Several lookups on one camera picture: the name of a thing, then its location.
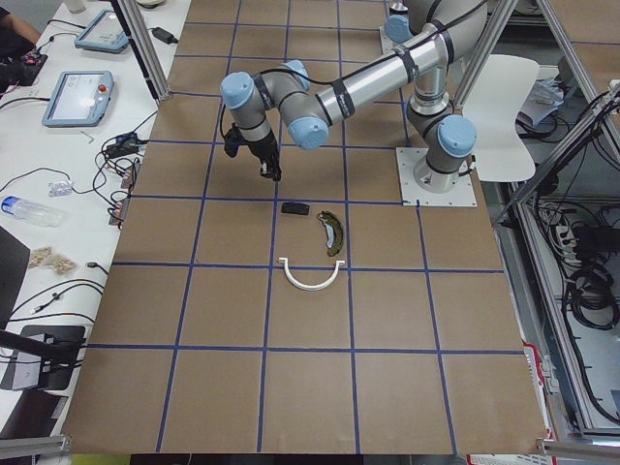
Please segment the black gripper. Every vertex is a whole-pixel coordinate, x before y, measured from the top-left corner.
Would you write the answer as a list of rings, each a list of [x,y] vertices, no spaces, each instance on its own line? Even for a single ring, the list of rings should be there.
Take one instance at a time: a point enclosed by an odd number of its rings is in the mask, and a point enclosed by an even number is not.
[[[260,175],[269,178],[269,171],[272,171],[272,180],[280,181],[282,172],[279,168],[279,150],[275,138],[263,138],[252,142],[252,153],[261,162]]]

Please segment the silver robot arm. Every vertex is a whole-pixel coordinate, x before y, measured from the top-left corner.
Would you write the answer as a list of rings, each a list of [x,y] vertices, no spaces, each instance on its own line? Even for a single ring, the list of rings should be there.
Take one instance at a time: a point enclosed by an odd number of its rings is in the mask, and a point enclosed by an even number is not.
[[[405,21],[412,36],[374,61],[310,94],[311,78],[298,60],[250,75],[236,72],[220,92],[232,118],[223,135],[230,157],[246,145],[260,161],[260,174],[279,181],[279,148],[266,114],[277,109],[294,143],[314,150],[333,124],[406,84],[414,86],[408,118],[420,133],[438,115],[450,113],[449,66],[473,49],[486,18],[484,1],[410,1]]]

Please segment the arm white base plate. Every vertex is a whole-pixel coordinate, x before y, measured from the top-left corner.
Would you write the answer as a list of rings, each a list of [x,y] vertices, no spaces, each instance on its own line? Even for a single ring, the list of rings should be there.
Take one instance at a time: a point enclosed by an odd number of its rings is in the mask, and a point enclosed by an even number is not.
[[[467,163],[454,173],[435,172],[427,164],[427,148],[395,149],[402,204],[404,206],[476,207],[477,200],[467,173]]]

